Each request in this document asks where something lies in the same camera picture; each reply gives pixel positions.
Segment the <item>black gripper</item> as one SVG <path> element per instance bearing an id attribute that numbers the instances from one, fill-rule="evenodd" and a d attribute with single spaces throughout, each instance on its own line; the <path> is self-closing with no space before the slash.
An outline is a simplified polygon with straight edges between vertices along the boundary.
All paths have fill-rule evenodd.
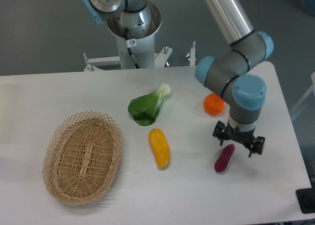
<path id="1" fill-rule="evenodd" d="M 223 122 L 218 121 L 213 131 L 213 137 L 220 141 L 220 146 L 226 140 L 232 140 L 244 145 L 249 150 L 248 157 L 250 158 L 252 154 L 262 155 L 265 145 L 265 137 L 254 137 L 254 130 L 255 128 L 249 131 L 240 131 L 238 127 L 233 128 L 229 123 L 226 126 Z"/>

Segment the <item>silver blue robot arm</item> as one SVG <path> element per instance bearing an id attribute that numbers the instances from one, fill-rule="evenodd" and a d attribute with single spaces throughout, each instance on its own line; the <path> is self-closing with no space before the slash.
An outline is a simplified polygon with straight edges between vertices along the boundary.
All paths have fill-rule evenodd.
<path id="1" fill-rule="evenodd" d="M 213 136 L 221 142 L 233 140 L 251 154 L 261 154 L 265 138 L 254 136 L 265 102 L 266 85 L 249 71 L 273 52 L 271 37 L 256 32 L 238 0 L 205 0 L 230 52 L 221 59 L 204 57 L 196 65 L 195 77 L 229 106 L 228 122 L 218 122 Z M 147 0 L 81 0 L 97 23 L 107 23 L 117 37 L 121 68 L 151 68 L 157 65 L 153 44 L 141 40 L 154 36 L 161 19 Z"/>

